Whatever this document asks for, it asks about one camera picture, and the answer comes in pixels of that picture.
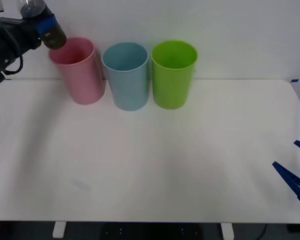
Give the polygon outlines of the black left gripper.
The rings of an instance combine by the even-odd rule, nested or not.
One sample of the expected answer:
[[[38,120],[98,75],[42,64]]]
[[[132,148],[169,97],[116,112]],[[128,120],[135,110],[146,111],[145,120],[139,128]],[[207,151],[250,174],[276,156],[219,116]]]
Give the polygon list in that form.
[[[39,36],[49,37],[57,20],[54,14],[38,21],[35,27],[24,19],[0,17],[0,23],[12,34],[23,52],[35,50],[41,46]]]

